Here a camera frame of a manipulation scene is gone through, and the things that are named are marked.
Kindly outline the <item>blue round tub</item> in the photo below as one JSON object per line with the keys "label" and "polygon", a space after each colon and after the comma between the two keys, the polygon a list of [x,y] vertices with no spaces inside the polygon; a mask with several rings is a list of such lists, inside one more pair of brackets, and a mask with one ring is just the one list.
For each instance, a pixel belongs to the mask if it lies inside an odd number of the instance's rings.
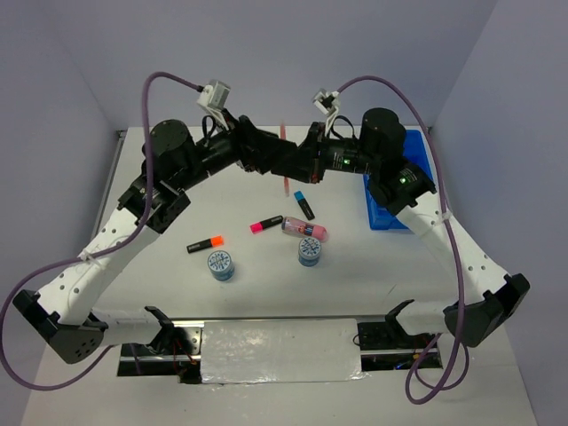
{"label": "blue round tub", "polygon": [[321,251],[322,246],[318,239],[303,238],[298,245],[298,261],[303,266],[312,267],[319,262]]}
{"label": "blue round tub", "polygon": [[207,260],[212,276],[219,281],[227,281],[234,275],[235,267],[232,257],[225,250],[212,252]]}

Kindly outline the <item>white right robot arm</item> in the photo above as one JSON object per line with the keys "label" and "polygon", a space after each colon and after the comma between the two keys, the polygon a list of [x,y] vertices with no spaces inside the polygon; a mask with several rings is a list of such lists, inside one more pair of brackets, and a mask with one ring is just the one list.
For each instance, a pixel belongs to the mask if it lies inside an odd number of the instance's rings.
{"label": "white right robot arm", "polygon": [[367,190],[417,236],[444,270],[458,281],[453,304],[414,299],[390,311],[387,340],[406,347],[419,334],[450,333],[470,348],[479,346],[516,311],[530,289],[526,277],[496,264],[461,226],[442,197],[442,188],[404,155],[406,129],[385,108],[366,111],[354,138],[332,139],[314,123],[299,146],[281,155],[271,172],[319,183],[328,170],[367,175]]}

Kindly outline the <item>thin orange pen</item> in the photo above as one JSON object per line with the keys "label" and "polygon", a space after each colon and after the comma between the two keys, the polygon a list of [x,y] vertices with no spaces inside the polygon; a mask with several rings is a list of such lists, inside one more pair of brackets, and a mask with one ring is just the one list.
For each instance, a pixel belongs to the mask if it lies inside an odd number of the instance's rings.
{"label": "thin orange pen", "polygon": [[[284,122],[280,123],[280,138],[286,139],[287,138],[287,128]],[[283,178],[283,187],[284,187],[284,194],[286,197],[290,195],[290,186],[288,177]]]}

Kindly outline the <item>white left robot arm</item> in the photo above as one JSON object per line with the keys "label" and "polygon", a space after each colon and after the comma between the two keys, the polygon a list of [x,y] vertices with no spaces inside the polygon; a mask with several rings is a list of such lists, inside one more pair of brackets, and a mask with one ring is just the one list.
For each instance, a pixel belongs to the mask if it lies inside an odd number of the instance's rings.
{"label": "white left robot arm", "polygon": [[140,175],[81,254],[59,266],[59,276],[37,291],[22,289],[13,306],[51,349],[73,365],[101,346],[144,344],[162,354],[177,329],[156,307],[136,312],[95,312],[94,306],[125,267],[153,244],[190,205],[187,190],[239,163],[246,171],[276,170],[296,143],[258,129],[248,117],[224,115],[228,127],[195,141],[179,120],[149,131]]}

